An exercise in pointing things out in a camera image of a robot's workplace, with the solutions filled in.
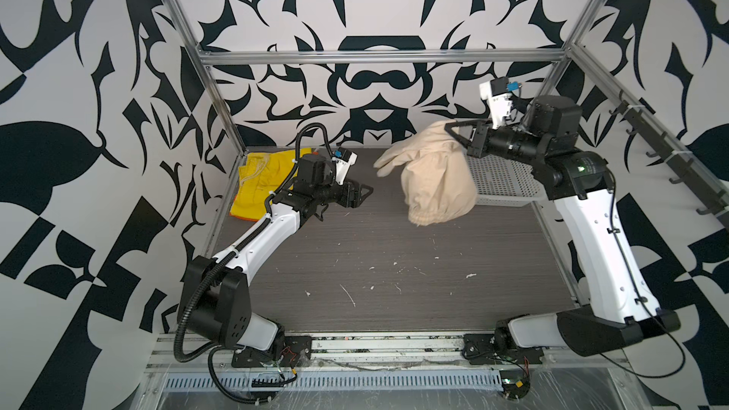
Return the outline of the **yellow shorts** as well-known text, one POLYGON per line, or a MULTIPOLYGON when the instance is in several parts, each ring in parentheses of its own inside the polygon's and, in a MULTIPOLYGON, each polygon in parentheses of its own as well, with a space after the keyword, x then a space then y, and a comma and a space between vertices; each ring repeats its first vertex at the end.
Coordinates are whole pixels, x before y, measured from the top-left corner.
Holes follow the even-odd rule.
POLYGON ((263 218, 265 199, 290 174, 294 157, 293 150, 250 153, 238 169, 238 190, 230 215, 249 221, 263 218))

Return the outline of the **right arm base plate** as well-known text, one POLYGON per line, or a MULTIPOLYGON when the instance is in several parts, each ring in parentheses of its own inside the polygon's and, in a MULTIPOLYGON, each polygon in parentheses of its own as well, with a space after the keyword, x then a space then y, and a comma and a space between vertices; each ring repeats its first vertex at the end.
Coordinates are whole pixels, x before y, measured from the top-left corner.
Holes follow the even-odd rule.
POLYGON ((505 330, 495 333, 468 333, 463 336, 461 357, 472 366, 484 364, 542 364, 544 352, 538 347, 518 347, 505 330))

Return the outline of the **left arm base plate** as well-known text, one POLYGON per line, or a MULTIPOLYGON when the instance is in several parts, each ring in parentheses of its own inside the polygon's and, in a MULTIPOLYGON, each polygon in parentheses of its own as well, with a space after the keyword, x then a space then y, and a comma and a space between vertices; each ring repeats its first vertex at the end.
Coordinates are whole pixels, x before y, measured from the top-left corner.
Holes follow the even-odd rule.
POLYGON ((235 351, 232 367, 295 367, 307 362, 311 358, 311 349, 311 336, 280 334, 268 350, 246 347, 245 349, 235 351))

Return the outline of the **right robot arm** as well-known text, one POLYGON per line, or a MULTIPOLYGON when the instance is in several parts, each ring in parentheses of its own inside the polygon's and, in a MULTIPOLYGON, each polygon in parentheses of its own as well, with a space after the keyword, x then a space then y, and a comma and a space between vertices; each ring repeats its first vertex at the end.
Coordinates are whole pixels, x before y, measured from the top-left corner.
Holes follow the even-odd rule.
POLYGON ((505 349, 567 347, 588 357, 681 326, 649 289, 616 207, 616 181, 605 159, 576 145, 582 108, 570 98, 541 96, 525 125, 454 121, 444 129, 468 156, 497 156, 526 164, 569 229, 590 301, 578 309, 512 318, 495 340, 505 349))

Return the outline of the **beige shorts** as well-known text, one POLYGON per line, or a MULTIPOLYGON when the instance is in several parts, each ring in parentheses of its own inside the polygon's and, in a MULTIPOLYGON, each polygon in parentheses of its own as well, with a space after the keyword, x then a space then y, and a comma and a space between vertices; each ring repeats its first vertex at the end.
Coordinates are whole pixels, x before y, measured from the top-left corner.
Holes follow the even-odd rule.
POLYGON ((469 214, 478 189, 463 146, 436 121, 387 149, 373 167, 384 178, 402 168, 401 184, 408 220, 417 226, 440 224, 469 214))

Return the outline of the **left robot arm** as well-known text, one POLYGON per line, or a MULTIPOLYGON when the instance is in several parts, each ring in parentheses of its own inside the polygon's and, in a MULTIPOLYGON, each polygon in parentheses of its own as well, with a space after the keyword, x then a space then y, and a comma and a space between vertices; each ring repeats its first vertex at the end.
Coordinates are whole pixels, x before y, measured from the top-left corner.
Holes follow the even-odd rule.
POLYGON ((372 187, 347 174, 356 161, 356 154, 344 148, 297 158, 292 172, 265 198, 263 218, 222 251, 188 264, 173 341, 178 362, 188 363, 215 347, 279 356, 283 328, 254 313, 250 286, 264 263, 310 218, 321 219, 332 204, 356 209, 372 194, 372 187))

